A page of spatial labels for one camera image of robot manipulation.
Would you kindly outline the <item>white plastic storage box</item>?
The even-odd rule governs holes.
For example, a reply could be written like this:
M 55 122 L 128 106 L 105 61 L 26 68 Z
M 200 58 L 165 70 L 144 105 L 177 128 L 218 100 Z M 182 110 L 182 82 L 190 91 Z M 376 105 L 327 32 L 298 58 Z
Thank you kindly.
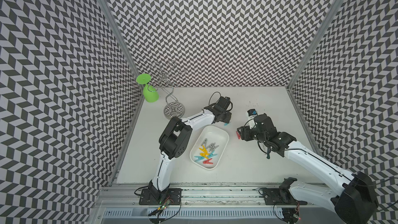
M 190 151 L 191 161 L 202 169 L 214 170 L 229 142 L 228 133 L 216 126 L 206 126 Z

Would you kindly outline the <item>grey clothespin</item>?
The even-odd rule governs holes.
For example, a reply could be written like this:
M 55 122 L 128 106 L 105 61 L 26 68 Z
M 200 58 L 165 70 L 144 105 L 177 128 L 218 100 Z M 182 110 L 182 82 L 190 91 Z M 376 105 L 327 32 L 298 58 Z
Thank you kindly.
M 211 143 L 210 146 L 208 147 L 208 150 L 209 151 L 214 151 L 218 147 L 219 147 L 219 145 L 216 145 L 216 143 Z
M 211 143 L 208 142 L 208 139 L 205 139 L 205 140 L 202 142 L 202 144 L 201 144 L 201 146 L 205 147 L 206 149 L 208 149 L 208 147 L 209 147 L 210 145 L 211 145 Z

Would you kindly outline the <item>teal clothespin bottom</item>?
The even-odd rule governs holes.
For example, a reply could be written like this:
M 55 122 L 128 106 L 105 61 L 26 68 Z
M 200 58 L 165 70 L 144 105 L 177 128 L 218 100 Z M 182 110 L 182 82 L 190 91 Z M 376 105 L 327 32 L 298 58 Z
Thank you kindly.
M 199 162 L 199 163 L 207 159 L 206 157 L 203 156 L 195 156 L 194 158 L 195 158 L 194 162 Z

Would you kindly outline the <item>yellow clothespin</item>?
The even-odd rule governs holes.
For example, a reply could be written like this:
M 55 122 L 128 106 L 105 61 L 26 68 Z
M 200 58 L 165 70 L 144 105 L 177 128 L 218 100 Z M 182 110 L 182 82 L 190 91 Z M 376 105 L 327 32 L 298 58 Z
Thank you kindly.
M 199 149 L 200 149 L 204 154 L 207 154 L 207 155 L 209 154 L 208 151 L 207 151 L 207 149 L 205 148 L 205 146 L 202 146 L 202 147 L 200 147 Z
M 209 153 L 205 153 L 205 152 L 200 153 L 200 156 L 205 157 L 206 159 L 208 159 L 209 155 L 210 155 Z

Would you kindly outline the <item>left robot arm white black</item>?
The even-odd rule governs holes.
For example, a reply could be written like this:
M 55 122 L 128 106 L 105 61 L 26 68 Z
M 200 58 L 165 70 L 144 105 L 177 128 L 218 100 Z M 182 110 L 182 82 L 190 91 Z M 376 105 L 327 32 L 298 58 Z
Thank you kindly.
M 174 160 L 186 150 L 192 131 L 222 122 L 229 123 L 232 117 L 233 103 L 227 96 L 221 96 L 217 102 L 209 104 L 198 114 L 182 118 L 172 117 L 159 138 L 160 161 L 148 189 L 156 200 L 162 201 L 170 187 L 170 178 Z

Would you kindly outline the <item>red clothespin bottom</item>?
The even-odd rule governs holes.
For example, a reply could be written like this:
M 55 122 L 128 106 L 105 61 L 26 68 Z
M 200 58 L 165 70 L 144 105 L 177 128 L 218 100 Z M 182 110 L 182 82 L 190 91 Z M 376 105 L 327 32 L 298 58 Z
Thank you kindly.
M 203 164 L 213 164 L 212 158 L 207 159 L 207 160 L 204 160 L 204 161 L 203 161 Z

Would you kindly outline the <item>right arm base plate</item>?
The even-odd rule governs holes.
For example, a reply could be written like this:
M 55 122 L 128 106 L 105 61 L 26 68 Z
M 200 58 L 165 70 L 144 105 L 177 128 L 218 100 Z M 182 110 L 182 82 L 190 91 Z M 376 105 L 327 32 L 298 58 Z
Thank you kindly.
M 260 188 L 258 193 L 265 201 L 265 205 L 308 205 L 306 201 L 293 198 L 288 190 L 279 188 Z

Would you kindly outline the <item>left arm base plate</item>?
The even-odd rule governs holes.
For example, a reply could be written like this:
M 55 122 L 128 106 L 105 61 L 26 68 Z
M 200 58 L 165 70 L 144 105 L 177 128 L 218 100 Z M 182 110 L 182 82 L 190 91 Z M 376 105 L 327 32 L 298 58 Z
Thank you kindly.
M 166 200 L 170 200 L 170 205 L 179 205 L 181 203 L 181 195 L 181 188 L 171 188 L 156 196 L 148 188 L 145 188 L 141 191 L 139 205 L 159 206 L 164 204 Z

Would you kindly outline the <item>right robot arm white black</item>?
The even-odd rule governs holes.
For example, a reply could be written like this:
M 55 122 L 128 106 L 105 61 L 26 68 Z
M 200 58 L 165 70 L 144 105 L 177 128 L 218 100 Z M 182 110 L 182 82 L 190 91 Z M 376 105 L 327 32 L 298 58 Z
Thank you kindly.
M 363 172 L 343 169 L 309 150 L 294 136 L 279 132 L 267 114 L 247 111 L 247 122 L 237 128 L 239 139 L 257 141 L 274 152 L 300 165 L 325 185 L 310 185 L 289 177 L 280 185 L 294 200 L 313 203 L 334 212 L 346 224 L 366 224 L 378 208 L 375 184 Z

